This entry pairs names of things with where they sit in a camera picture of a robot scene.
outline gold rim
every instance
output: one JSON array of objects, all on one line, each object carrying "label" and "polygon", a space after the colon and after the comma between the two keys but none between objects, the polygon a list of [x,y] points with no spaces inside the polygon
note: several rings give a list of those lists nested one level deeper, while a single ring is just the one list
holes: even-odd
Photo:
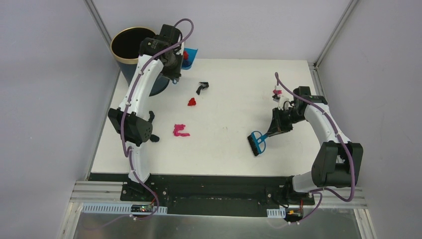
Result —
[{"label": "gold rim", "polygon": [[[143,29],[147,29],[147,30],[152,31],[152,32],[155,34],[155,32],[154,32],[153,30],[151,30],[150,28],[148,28],[148,27],[135,26],[135,27],[130,27],[130,28],[127,28],[127,29],[125,29],[125,30],[123,30],[123,31],[119,32],[118,34],[116,34],[116,36],[118,36],[120,33],[124,32],[124,31],[131,30],[131,29],[134,29],[134,28],[143,28]],[[138,58],[132,58],[132,59],[121,58],[121,57],[117,56],[117,55],[113,52],[113,49],[111,48],[111,46],[113,45],[113,41],[114,41],[114,39],[116,38],[116,36],[114,36],[114,37],[113,37],[113,40],[111,40],[111,43],[110,43],[110,50],[111,50],[111,53],[113,54],[113,57],[116,59],[116,61],[121,62],[121,63],[123,63],[123,64],[129,64],[129,65],[138,64]]]}]

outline blue brush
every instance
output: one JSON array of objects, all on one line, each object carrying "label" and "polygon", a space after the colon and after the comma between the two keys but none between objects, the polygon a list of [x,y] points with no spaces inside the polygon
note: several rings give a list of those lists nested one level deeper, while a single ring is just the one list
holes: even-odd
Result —
[{"label": "blue brush", "polygon": [[[268,138],[267,134],[262,134],[259,131],[254,131],[247,138],[249,141],[249,145],[251,146],[253,155],[258,156],[259,154],[265,151],[265,148],[267,147],[267,144],[265,143],[265,139]],[[260,144],[264,144],[263,149],[261,149],[261,147],[259,146]]]}]

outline gray wall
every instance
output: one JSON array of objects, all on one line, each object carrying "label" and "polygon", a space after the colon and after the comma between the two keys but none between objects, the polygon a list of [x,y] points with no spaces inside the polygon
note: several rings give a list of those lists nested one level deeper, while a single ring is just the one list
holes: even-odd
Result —
[{"label": "gray wall", "polygon": [[3,0],[0,21],[0,238],[52,239],[117,67],[82,0]]},{"label": "gray wall", "polygon": [[422,232],[422,1],[362,0],[320,68],[379,238]]},{"label": "gray wall", "polygon": [[[315,61],[349,0],[95,0],[110,34],[191,18],[199,58]],[[183,32],[190,25],[181,24]]]}]

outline white table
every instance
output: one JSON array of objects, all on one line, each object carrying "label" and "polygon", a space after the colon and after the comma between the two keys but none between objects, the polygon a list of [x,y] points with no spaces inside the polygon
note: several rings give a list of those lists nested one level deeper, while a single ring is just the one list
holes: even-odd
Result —
[{"label": "white table", "polygon": [[[254,157],[246,139],[268,129],[276,83],[274,72],[289,89],[314,84],[306,61],[196,59],[182,71],[180,82],[153,96],[153,134],[147,142],[152,174],[290,176],[310,171],[319,150],[311,125],[300,122],[293,131],[266,140],[266,151]],[[210,87],[198,96],[198,82]],[[111,107],[123,99],[128,85],[120,75]],[[188,107],[190,98],[197,105]],[[185,124],[190,137],[173,136],[174,124]],[[120,135],[107,119],[91,172],[128,173]]]}]

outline dark blue trash bin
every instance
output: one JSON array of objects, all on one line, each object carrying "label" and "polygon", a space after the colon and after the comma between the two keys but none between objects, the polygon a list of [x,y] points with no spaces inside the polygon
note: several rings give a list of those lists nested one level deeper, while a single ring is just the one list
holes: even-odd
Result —
[{"label": "dark blue trash bin", "polygon": [[[110,48],[116,59],[121,72],[123,73],[128,85],[135,74],[138,64],[139,46],[147,37],[154,37],[155,33],[145,27],[132,27],[121,31],[111,41]],[[149,96],[159,94],[169,84],[169,80],[164,77],[158,77],[155,80]]]}]

